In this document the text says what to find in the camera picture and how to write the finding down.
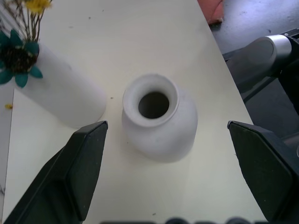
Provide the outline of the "red cloth object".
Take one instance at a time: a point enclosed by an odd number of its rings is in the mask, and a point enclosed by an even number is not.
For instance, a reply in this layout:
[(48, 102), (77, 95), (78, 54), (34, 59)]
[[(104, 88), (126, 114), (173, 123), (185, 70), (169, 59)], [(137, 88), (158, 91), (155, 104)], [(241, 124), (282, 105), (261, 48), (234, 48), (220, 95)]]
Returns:
[(223, 22), (223, 0), (197, 0), (208, 25)]

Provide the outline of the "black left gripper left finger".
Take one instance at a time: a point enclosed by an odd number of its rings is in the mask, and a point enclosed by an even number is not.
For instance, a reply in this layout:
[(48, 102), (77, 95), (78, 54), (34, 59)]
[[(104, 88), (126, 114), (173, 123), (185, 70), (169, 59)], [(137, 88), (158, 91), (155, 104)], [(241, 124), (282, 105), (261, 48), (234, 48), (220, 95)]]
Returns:
[(108, 122), (74, 132), (41, 168), (4, 224), (82, 224), (100, 174)]

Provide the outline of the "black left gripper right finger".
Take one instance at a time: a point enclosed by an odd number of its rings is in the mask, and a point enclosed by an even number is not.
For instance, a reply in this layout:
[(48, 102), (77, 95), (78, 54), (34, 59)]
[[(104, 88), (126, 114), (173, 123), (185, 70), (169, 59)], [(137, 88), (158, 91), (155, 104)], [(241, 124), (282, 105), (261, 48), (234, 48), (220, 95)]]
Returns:
[(239, 166), (267, 221), (299, 221), (299, 132), (280, 138), (256, 125), (229, 121)]

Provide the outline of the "teal and yellow flower bouquet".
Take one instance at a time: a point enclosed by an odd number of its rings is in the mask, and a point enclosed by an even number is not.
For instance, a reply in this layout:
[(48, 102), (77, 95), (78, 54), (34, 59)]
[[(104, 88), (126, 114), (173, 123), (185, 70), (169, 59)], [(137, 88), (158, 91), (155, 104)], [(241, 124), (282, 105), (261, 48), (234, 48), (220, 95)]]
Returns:
[(36, 66), (45, 11), (53, 0), (0, 0), (0, 85), (14, 79), (23, 88), (28, 77), (43, 78)]

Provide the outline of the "tall white cylindrical vase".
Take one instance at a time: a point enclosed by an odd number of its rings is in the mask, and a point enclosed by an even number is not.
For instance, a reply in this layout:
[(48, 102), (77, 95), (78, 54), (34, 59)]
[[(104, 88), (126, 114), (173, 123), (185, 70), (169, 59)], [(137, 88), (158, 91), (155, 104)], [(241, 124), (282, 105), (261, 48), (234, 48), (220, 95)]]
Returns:
[(16, 86), (17, 90), (68, 127), (81, 128), (101, 119), (107, 96), (88, 71), (69, 64), (43, 43), (36, 67), (43, 77), (29, 75), (26, 86)]

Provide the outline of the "round white ceramic vase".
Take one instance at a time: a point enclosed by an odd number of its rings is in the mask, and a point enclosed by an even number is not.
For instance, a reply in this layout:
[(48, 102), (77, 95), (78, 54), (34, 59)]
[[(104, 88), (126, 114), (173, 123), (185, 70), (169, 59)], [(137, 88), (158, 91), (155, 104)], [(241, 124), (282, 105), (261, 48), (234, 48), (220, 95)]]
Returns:
[(130, 143), (151, 159), (175, 162), (191, 150), (198, 126), (192, 97), (159, 74), (135, 79), (122, 100), (122, 127)]

